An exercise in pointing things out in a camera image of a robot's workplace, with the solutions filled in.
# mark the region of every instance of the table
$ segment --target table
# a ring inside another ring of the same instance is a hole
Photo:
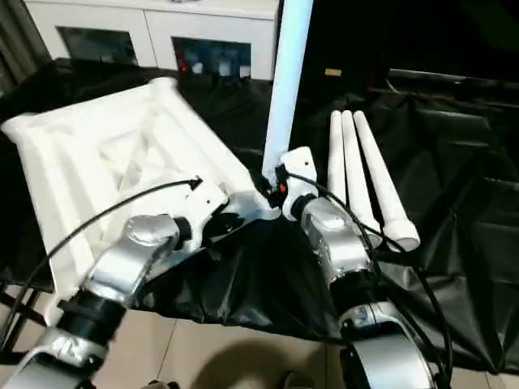
[[[58,60],[0,100],[0,121],[147,83],[158,69]],[[253,176],[259,177],[270,85],[199,77],[178,88]],[[345,94],[298,103],[292,147],[308,145],[326,179],[333,109],[363,109],[422,246],[409,260],[427,272],[453,332],[455,363],[492,373],[519,372],[519,124],[517,111],[422,96]],[[5,255],[2,278],[23,282],[42,254],[16,150],[0,142]],[[328,290],[301,231],[283,219],[251,224],[145,286],[136,309],[199,323],[240,325],[338,342]],[[433,310],[398,256],[380,251],[383,269],[433,342]],[[34,285],[51,288],[47,275]]]

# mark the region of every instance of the pipe end cap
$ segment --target pipe end cap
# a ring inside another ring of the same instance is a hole
[[[420,246],[420,236],[410,220],[393,220],[384,226],[384,234],[396,241],[405,251],[416,250]],[[395,246],[388,245],[391,251],[398,252]]]

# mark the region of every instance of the white plastic tube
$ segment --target white plastic tube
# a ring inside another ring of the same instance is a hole
[[[274,169],[289,148],[313,2],[285,0],[262,168],[272,185]]]
[[[346,179],[342,144],[341,113],[333,111],[330,118],[330,151],[328,154],[328,189],[346,203]]]
[[[388,167],[384,163],[384,158],[371,133],[366,115],[364,112],[357,111],[354,114],[354,120],[384,218],[384,234],[398,242],[406,251],[412,251],[420,246],[418,231],[405,213],[397,189],[389,175]],[[389,248],[397,251],[397,248],[391,245]]]
[[[342,138],[344,143],[344,166],[348,182],[348,198],[351,211],[368,227],[380,231],[380,224],[373,216],[370,195],[367,191],[366,178],[360,150],[358,149],[357,135],[355,134],[354,118],[351,111],[342,113]],[[367,232],[371,244],[380,246],[382,239],[373,233]]]

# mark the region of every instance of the white cabinet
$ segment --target white cabinet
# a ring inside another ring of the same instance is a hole
[[[26,0],[53,58],[272,79],[279,0]]]

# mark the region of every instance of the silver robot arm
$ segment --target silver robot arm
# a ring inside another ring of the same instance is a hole
[[[188,220],[136,216],[99,258],[79,291],[62,301],[63,316],[45,330],[5,389],[90,387],[126,311],[153,264],[191,239]]]
[[[316,180],[310,149],[281,158],[288,173]],[[298,220],[315,250],[345,338],[341,364],[348,389],[432,389],[416,334],[380,287],[350,218],[317,189],[285,173],[284,216]]]

